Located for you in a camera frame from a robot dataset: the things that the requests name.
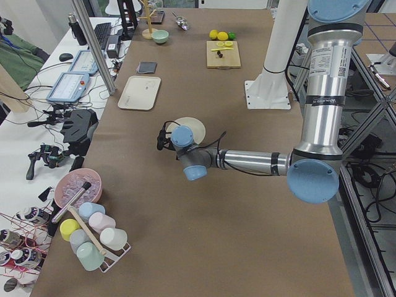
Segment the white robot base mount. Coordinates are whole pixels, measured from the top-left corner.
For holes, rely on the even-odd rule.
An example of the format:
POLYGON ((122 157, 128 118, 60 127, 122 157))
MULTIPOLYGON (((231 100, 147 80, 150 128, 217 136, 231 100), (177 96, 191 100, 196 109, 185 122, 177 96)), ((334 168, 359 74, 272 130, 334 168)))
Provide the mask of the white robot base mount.
POLYGON ((307 0, 280 1, 261 74, 245 81, 245 97, 250 110, 291 108, 286 68, 294 49, 307 0))

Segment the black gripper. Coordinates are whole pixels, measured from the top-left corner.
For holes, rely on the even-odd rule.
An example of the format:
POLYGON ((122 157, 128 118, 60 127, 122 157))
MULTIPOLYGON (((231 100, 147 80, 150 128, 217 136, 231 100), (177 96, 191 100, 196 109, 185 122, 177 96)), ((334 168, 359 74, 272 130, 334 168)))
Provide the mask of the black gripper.
POLYGON ((163 123, 161 130, 159 131, 159 134, 157 136, 157 150, 167 149, 167 150, 175 151, 173 143, 171 142, 170 138, 166 136, 167 134, 166 125, 168 123, 172 123, 172 121, 165 121, 163 123))

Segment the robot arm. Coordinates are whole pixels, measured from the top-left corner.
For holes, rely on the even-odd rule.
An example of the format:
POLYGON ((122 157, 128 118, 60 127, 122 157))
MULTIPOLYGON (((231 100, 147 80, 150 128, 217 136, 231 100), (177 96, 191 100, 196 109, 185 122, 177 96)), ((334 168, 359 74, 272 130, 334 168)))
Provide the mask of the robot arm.
POLYGON ((287 109, 286 72, 308 20, 311 44, 303 130, 289 154, 219 149, 219 141, 195 142, 192 129, 176 121, 172 131, 162 129, 157 148, 173 150, 190 181, 211 167, 232 168, 256 176, 287 177, 290 191, 300 200, 319 204, 336 195, 342 151, 337 145, 345 104, 351 51, 363 35, 368 1, 280 1, 263 69, 245 83, 250 109, 287 109))

